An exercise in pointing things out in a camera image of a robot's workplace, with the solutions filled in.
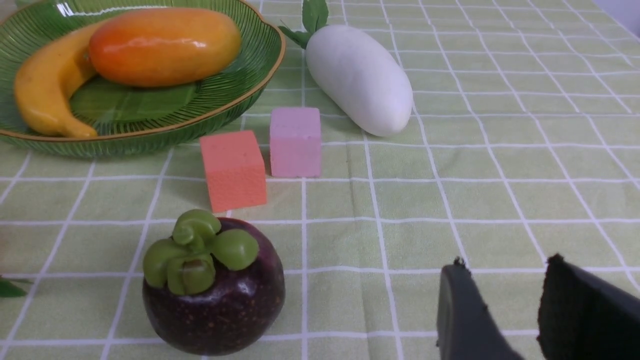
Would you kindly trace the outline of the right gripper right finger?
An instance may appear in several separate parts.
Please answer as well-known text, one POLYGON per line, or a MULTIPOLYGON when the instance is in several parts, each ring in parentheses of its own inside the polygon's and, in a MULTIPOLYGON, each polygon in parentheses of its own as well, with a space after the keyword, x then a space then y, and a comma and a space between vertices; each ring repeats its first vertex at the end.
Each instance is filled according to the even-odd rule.
POLYGON ((637 360, 640 301, 560 254, 548 258, 538 309, 547 360, 637 360))

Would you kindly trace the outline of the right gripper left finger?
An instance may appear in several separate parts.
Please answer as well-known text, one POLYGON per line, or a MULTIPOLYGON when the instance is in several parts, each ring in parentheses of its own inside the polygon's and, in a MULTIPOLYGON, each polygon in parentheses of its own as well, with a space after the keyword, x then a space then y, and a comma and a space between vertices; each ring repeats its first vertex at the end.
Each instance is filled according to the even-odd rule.
POLYGON ((439 274, 436 321, 441 360, 521 360, 499 330, 460 257, 439 274))

